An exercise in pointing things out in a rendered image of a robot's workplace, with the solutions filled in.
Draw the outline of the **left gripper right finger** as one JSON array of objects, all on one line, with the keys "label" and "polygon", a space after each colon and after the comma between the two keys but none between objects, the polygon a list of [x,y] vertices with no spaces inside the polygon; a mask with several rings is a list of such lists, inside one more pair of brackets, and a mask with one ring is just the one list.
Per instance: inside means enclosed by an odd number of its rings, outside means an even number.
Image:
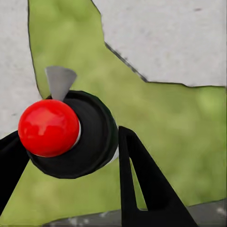
[{"label": "left gripper right finger", "polygon": [[[118,128],[122,227],[199,227],[137,134]],[[148,211],[137,208],[130,158]]]}]

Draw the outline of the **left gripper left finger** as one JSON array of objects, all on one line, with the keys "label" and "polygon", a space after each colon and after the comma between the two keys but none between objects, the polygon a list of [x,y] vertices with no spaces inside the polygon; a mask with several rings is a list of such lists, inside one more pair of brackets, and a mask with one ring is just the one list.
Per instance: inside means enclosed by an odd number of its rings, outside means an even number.
[{"label": "left gripper left finger", "polygon": [[18,131],[0,140],[0,216],[29,160]]}]

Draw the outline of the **insectifuge atomizer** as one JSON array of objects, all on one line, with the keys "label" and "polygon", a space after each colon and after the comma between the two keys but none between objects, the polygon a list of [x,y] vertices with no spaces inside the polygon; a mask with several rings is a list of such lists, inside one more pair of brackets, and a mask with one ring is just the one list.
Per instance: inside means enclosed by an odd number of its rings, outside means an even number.
[{"label": "insectifuge atomizer", "polygon": [[119,128],[99,97],[70,90],[77,74],[69,68],[45,69],[51,91],[18,123],[19,138],[32,163],[44,174],[76,179],[94,173],[119,156]]}]

